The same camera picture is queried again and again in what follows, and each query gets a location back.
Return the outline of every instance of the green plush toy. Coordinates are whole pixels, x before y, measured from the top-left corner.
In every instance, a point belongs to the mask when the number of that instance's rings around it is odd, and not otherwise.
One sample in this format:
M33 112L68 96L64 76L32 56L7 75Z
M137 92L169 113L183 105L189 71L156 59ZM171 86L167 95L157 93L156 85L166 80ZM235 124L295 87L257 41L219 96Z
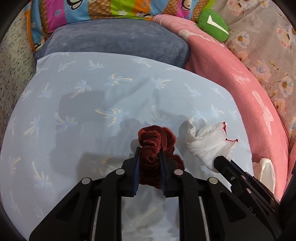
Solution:
M196 25L219 42L224 42L229 37L229 29L226 23L219 14L212 10L202 11Z

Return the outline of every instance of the palm tree print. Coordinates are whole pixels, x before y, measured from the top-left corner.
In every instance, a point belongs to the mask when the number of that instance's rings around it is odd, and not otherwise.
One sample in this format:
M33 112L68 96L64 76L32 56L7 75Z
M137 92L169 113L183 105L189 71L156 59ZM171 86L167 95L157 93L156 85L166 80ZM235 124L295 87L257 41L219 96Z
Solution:
M188 84L184 83L184 85L188 88L189 92L191 93L191 97L201 96L201 93L195 89L191 89Z
M64 69L66 69L66 68L68 68L69 64L72 64L72 63L75 63L75 62L76 62L76 61L72 61L72 62L70 62L70 63L65 63L65 64L61 63L61 64L59 65L58 72L60 72L60 71L62 71L62 70L64 70Z
M50 98L52 96L52 88L48 88L50 82L48 82L44 88L44 90L42 91L42 95L38 95L39 98Z
M11 157L9 157L9 171L10 171L11 176L13 174L15 174L15 170L17 169L15 165L18 161L20 161L20 157L13 158L13 159Z
M58 126L60 126L60 128L56 131L58 133L61 133L65 130L68 129L68 127L71 127L71 126L75 126L77 125L77 121L75 121L74 117L69 117L69 116L66 116L66 119L63 120L60 116L59 116L59 113L56 112L54 114L54 117L56 118L57 122L56 124Z
M76 92L70 96L70 98L74 98L76 95L83 93L84 91L91 91L91 87L86 84L85 80L80 81L80 83L77 83L77 86L75 87Z
M103 118L111 118L110 123L108 124L108 127L114 126L119 124L126 116L129 116L129 112L124 112L122 108L112 108L111 112L102 110L100 108L96 109L95 112L104 115Z
M164 89L166 86L166 84L164 84L164 83L171 81L171 80L164 80L164 79L157 79L156 80L154 78L152 78L151 80L152 80L152 82L155 83L155 88L157 88L158 90Z
M28 134L32 135L33 133L36 133L36 142L37 142L39 128L40 128L38 123L39 121L40 121L40 115L38 115L37 117L34 117L34 119L30 122L31 127L24 132L24 136Z
M14 118L11 118L10 120L9 120L9 122L8 122L8 124L7 124L7 130L10 130L11 131L11 135L14 135L15 134L15 131L14 131L14 120L16 119L16 117L14 117Z
M42 221L44 219L44 214L43 214L42 209L40 207L36 206L36 208L34 210L35 210L37 219L39 221Z
M151 106L151 111L152 111L152 120L155 122L154 124L160 127L171 127L171 122L165 115L160 115L157 106L154 104Z
M242 138L240 138L239 133L237 133L237 138L239 140L238 146L245 148L245 150L248 150L250 148L249 145L247 145Z
M237 120L237 115L236 115L237 111L236 110L230 110L229 112L230 112L232 118L236 121Z
M52 63L52 62L50 62L50 63L48 64L48 66L42 66L41 68L39 68L39 67L37 66L37 67L36 67L36 74L40 74L42 71L44 71L44 70L48 70L48 68L50 67L51 63Z
M170 67L170 68L166 68L167 70L173 70L173 71L181 71L181 69L180 68L178 68L178 67L175 67L175 66L172 66L172 67Z
M17 212L20 216L22 216L22 213L20 211L20 208L18 207L18 205L15 203L15 201L13 200L12 197L12 191L10 191L10 197L11 197L11 204L12 204L12 209Z
M194 108L194 110L191 112L193 114L193 117L198 117L199 119L203 119L205 122L207 122L206 117L203 114L201 114L199 109Z
M87 70L94 70L94 69L101 69L101 68L104 68L105 66L103 66L102 64L100 63L97 63L97 64L94 64L91 60L89 61L89 69Z
M115 87L116 85L120 85L121 82L132 82L131 78L123 78L122 76L115 77L116 74L112 74L108 77L108 82L105 86Z
M118 164L113 166L111 165L112 163L112 158L114 156L109 156L109 157L104 157L101 160L91 160L91 171L94 174L99 174L99 178L103 178L106 175L108 175L108 173L116 170L118 167Z
M212 88L211 90L214 91L216 94L221 95L225 99L225 97L222 95L218 88Z
M146 58L133 58L132 59L133 61L135 61L136 63L138 63L138 64L144 64L144 65L146 65L147 67L149 67L149 68L151 68L151 65L149 65L148 63L147 63L147 59Z
M34 162L32 162L32 166L34 170L34 179L36 181L35 187L37 188L51 187L52 182L49 181L48 175L44 175L43 171L41 171L41 173L38 173Z
M155 221L155 217L157 216L157 212L160 212L157 207L151 207L143 215L137 215L130 217L128 213L123 217L128 223L126 227L126 233L124 236L133 237L132 240L144 241L144 240L153 240L151 237L151 230L148 229L150 225L152 225Z
M20 101L23 102L30 94L32 94L32 92L33 92L33 89L24 90L24 92L20 96Z
M212 117L218 118L220 114L224 114L222 110L218 110L213 105L211 105L211 109L212 109Z

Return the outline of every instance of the blue-gray pillow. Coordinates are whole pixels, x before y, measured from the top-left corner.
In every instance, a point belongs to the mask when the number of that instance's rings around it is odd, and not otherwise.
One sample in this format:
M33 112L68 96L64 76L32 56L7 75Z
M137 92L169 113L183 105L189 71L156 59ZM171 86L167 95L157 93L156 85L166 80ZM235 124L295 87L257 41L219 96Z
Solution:
M135 19L96 19L55 30L35 55L54 52L104 52L134 55L183 68L188 44L163 26Z

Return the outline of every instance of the pink blanket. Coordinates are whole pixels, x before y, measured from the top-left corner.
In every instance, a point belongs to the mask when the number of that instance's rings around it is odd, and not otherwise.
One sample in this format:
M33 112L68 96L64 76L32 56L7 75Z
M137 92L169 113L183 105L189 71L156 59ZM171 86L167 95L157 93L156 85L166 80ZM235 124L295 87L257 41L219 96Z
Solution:
M183 38L191 54L185 69L205 77L233 96L247 131L253 162L272 161L276 175L275 195L281 199L288 169L288 135L265 90L224 44L200 30L194 22L171 15L152 21Z

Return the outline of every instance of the light blue bedsheet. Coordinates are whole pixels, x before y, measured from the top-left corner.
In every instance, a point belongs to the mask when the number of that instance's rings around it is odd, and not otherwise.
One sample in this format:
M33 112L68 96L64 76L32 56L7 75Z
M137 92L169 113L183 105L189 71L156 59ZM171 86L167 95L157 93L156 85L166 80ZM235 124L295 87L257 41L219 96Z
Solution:
M217 176L185 144L188 119L197 129L226 121L239 139L234 161L252 174L246 131L232 96L186 70L109 53L54 53L38 61L5 133L0 162L3 205L28 240L32 230L83 178L121 167L139 145L138 131L166 126L176 153L198 178ZM123 240L179 240L178 199L140 186L122 204Z

